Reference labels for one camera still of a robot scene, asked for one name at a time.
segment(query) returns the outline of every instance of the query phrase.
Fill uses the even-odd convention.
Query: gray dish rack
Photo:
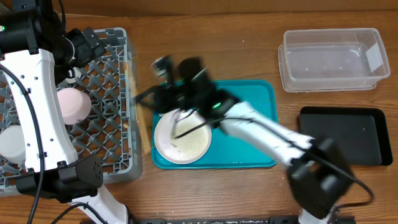
[[[106,53],[79,68],[75,83],[61,82],[57,90],[73,87],[91,99],[91,113],[82,122],[66,125],[79,157],[92,153],[102,161],[104,183],[135,180],[142,174],[141,136],[136,107],[129,88],[136,80],[136,54],[122,28],[95,31]],[[0,133],[19,125],[12,93],[0,74]],[[23,164],[12,164],[0,156],[0,197],[18,195],[15,177],[26,173]]]

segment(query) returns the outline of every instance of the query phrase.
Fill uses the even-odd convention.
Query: clear plastic container
[[[287,92],[371,90],[391,73],[373,28],[287,31],[278,55]]]

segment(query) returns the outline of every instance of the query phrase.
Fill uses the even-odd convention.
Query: teal tray
[[[248,101],[256,110],[277,122],[274,89],[263,80],[221,80],[215,81],[219,88],[229,91],[241,101]],[[154,132],[159,114],[153,115],[152,160],[162,169],[224,169],[272,167],[275,160],[258,151],[250,144],[225,135],[219,129],[211,130],[211,144],[206,154],[190,164],[174,164],[164,159],[155,147]]]

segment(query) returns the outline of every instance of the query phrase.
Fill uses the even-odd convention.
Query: black base
[[[270,218],[235,218],[235,219],[208,219],[208,220],[165,220],[162,218],[142,219],[139,224],[299,224],[299,217],[279,216]],[[356,224],[355,217],[340,217],[331,220],[329,224]]]
[[[16,178],[19,193],[35,196],[40,173],[29,173]],[[43,187],[40,198],[57,199],[61,203],[71,202],[74,198],[97,195],[97,189],[103,184],[101,161],[91,154],[69,165],[58,163],[57,169],[44,171]]]

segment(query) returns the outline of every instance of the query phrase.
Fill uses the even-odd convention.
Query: white plate
[[[175,164],[189,164],[200,159],[205,155],[211,142],[211,128],[209,125],[204,126],[196,131],[181,137],[172,139],[171,132],[174,124],[175,114],[177,110],[173,110],[163,115],[155,128],[155,146],[165,159]],[[180,118],[186,117],[191,111],[182,112]],[[188,118],[177,123],[175,135],[179,135],[188,131],[205,120],[194,112]]]

